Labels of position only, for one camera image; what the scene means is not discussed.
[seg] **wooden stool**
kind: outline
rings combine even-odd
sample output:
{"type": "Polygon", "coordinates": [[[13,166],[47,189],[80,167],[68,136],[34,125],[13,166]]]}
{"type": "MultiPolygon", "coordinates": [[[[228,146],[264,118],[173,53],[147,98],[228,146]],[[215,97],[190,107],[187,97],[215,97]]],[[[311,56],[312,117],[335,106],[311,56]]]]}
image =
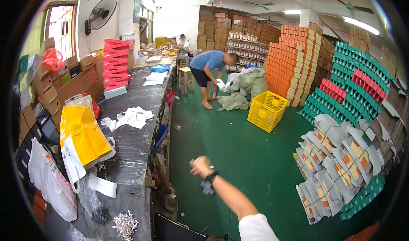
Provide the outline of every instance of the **wooden stool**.
{"type": "Polygon", "coordinates": [[[192,75],[190,79],[188,79],[189,74],[192,75],[192,72],[190,71],[189,67],[185,68],[179,68],[179,90],[180,90],[180,84],[184,85],[184,92],[187,92],[187,84],[191,83],[192,84],[192,91],[195,90],[195,79],[192,75]]]}
{"type": "Polygon", "coordinates": [[[187,59],[181,59],[180,60],[180,67],[181,68],[185,68],[185,67],[189,67],[189,58],[187,58],[187,59]]]}

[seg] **blue t-shirt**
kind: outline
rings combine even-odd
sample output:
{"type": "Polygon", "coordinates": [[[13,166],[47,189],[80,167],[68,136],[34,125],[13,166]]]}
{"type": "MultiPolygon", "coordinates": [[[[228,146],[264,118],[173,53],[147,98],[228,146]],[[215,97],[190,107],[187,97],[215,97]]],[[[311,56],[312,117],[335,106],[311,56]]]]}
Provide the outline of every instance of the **blue t-shirt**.
{"type": "Polygon", "coordinates": [[[197,55],[190,62],[190,67],[203,71],[205,66],[209,69],[219,69],[223,70],[225,64],[222,62],[225,54],[222,51],[207,51],[202,54],[197,55]]]}

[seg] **green floor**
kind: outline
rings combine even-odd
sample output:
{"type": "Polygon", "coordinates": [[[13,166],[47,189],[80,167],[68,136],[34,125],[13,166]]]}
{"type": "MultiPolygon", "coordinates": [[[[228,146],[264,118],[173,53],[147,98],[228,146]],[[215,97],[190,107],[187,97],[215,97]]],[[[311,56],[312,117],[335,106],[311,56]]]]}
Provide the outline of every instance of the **green floor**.
{"type": "Polygon", "coordinates": [[[178,221],[206,235],[240,240],[237,217],[216,195],[210,197],[198,187],[201,178],[192,176],[189,161],[206,155],[221,175],[238,187],[263,213],[281,241],[342,240],[357,233],[375,218],[375,201],[354,218],[340,221],[339,215],[323,218],[309,226],[295,185],[304,179],[292,157],[299,138],[313,127],[299,114],[286,108],[271,133],[247,121],[248,110],[217,111],[201,105],[199,86],[184,94],[176,88],[171,129],[170,182],[179,198],[178,221]]]}

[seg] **work table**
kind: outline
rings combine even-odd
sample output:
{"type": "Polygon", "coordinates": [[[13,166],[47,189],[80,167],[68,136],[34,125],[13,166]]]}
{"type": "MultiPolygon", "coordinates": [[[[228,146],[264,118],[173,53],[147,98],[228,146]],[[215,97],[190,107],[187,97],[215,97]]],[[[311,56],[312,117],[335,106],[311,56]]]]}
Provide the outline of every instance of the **work table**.
{"type": "MultiPolygon", "coordinates": [[[[111,198],[99,192],[96,194],[102,205],[109,208],[111,218],[118,216],[120,212],[125,214],[129,210],[140,222],[137,232],[132,235],[136,241],[154,240],[151,188],[147,186],[151,177],[146,176],[146,172],[147,168],[154,170],[156,137],[164,113],[166,91],[172,87],[169,77],[176,71],[175,65],[176,61],[172,61],[162,85],[151,86],[142,86],[146,80],[144,77],[151,71],[145,69],[146,67],[134,68],[129,72],[132,79],[129,81],[126,94],[98,103],[100,107],[98,124],[105,136],[112,136],[115,139],[116,150],[112,158],[104,161],[106,168],[98,172],[98,177],[117,183],[117,195],[116,198],[111,198]],[[126,111],[128,107],[137,106],[152,111],[153,114],[153,118],[147,120],[142,129],[126,124],[111,132],[108,127],[104,128],[101,124],[101,119],[109,117],[117,120],[117,114],[126,111]]],[[[46,211],[46,233],[52,236],[61,235],[61,231],[68,229],[69,224],[50,208],[46,211]]],[[[92,222],[79,202],[78,218],[73,224],[85,237],[104,241],[120,240],[117,237],[117,230],[112,228],[114,226],[112,221],[92,222]]]]}

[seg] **blue plastic basket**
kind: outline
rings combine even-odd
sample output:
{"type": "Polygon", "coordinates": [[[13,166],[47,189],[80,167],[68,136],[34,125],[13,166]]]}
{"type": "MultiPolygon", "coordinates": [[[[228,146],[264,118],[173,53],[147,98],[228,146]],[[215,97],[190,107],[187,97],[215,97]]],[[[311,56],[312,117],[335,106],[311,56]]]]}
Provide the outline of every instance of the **blue plastic basket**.
{"type": "Polygon", "coordinates": [[[247,69],[250,69],[251,67],[259,68],[257,65],[250,65],[250,64],[247,65],[247,69]]]}
{"type": "Polygon", "coordinates": [[[151,70],[151,72],[160,72],[160,73],[162,73],[162,72],[168,71],[170,67],[171,67],[170,64],[157,64],[157,65],[153,65],[153,66],[149,67],[149,69],[151,70]]]}
{"type": "Polygon", "coordinates": [[[156,149],[159,149],[160,144],[162,143],[167,131],[168,127],[166,125],[159,125],[159,131],[157,132],[157,142],[155,145],[156,149]]]}

